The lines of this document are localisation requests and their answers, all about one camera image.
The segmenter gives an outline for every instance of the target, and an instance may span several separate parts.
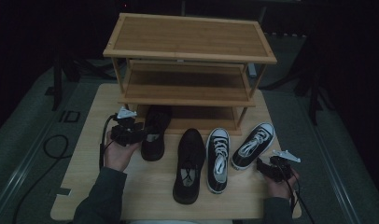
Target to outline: shoe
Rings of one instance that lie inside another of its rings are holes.
[[[196,129],[188,129],[178,145],[178,163],[173,187],[176,202],[192,204],[198,199],[206,149]]]
[[[274,126],[270,123],[257,125],[245,142],[232,156],[232,166],[236,170],[245,170],[260,154],[268,149],[274,140]]]
[[[145,161],[158,161],[164,153],[164,133],[172,119],[172,107],[152,105],[146,115],[145,129],[149,129],[142,142],[141,156]]]
[[[230,144],[230,136],[222,128],[215,129],[207,138],[207,186],[216,194],[227,187]]]

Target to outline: electrical cord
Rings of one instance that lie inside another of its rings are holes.
[[[48,142],[53,139],[53,138],[57,138],[57,137],[61,137],[62,139],[64,139],[64,142],[65,142],[65,146],[64,146],[64,149],[62,151],[62,153],[60,154],[60,156],[53,156],[51,155],[49,152],[48,152],[48,149],[47,149],[47,144]],[[30,192],[35,188],[35,186],[45,177],[45,175],[47,175],[52,169],[53,167],[55,167],[55,165],[62,159],[67,159],[67,158],[71,158],[72,155],[68,155],[68,156],[64,156],[64,154],[66,153],[68,149],[68,138],[62,134],[55,134],[53,135],[52,137],[48,138],[47,140],[45,140],[44,142],[44,146],[43,146],[43,150],[44,152],[46,153],[46,155],[50,158],[53,158],[55,159],[56,161],[50,166],[50,168],[42,175],[40,176],[36,182],[24,193],[24,195],[21,197],[19,203],[17,204],[16,208],[15,208],[15,212],[14,212],[14,216],[12,218],[12,223],[13,224],[16,224],[16,221],[18,219],[18,213],[20,212],[21,210],[21,205],[23,204],[24,200],[26,199],[26,197],[30,194]]]
[[[102,133],[102,143],[100,144],[100,150],[99,150],[99,170],[102,169],[102,167],[105,165],[105,149],[107,147],[105,147],[105,134],[107,133],[107,126],[108,126],[108,123],[110,122],[110,120],[112,120],[114,117],[116,117],[116,115],[111,115],[110,117],[108,117],[108,119],[105,121],[105,127],[103,128],[103,133]]]
[[[285,176],[282,168],[280,167],[280,161],[277,161],[278,162],[278,165],[277,167],[279,168],[280,172],[282,173],[282,176],[283,176],[283,179],[285,180],[286,184],[288,185],[288,189],[290,191],[290,196],[291,196],[291,213],[294,211],[294,207],[297,205],[297,202],[300,201],[300,203],[302,204],[303,208],[305,209],[305,212],[306,214],[308,215],[308,217],[311,219],[311,222],[313,224],[315,224],[315,221],[311,215],[311,213],[309,212],[309,209],[308,207],[306,206],[306,204],[304,203],[302,197],[301,197],[301,185],[300,185],[300,180],[297,178],[297,176],[294,175],[294,173],[292,173],[291,171],[291,174],[294,176],[294,178],[296,179],[296,183],[298,185],[298,189],[295,190],[296,194],[297,194],[297,200],[295,201],[294,203],[294,200],[295,200],[295,197],[294,197],[294,191],[292,189],[292,187],[290,186],[290,184],[288,183],[288,179],[287,177]]]

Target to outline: sneaker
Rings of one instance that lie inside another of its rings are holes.
[[[146,115],[145,129],[149,129],[142,142],[141,156],[145,161],[158,161],[164,153],[164,133],[172,118],[169,105],[152,105]]]
[[[227,187],[230,144],[230,136],[222,128],[215,129],[207,139],[207,186],[216,194]]]
[[[274,126],[270,123],[257,125],[245,142],[232,156],[232,166],[245,170],[260,154],[268,149],[274,140]]]
[[[196,129],[188,129],[178,145],[178,163],[173,187],[176,202],[192,204],[198,199],[206,150]]]

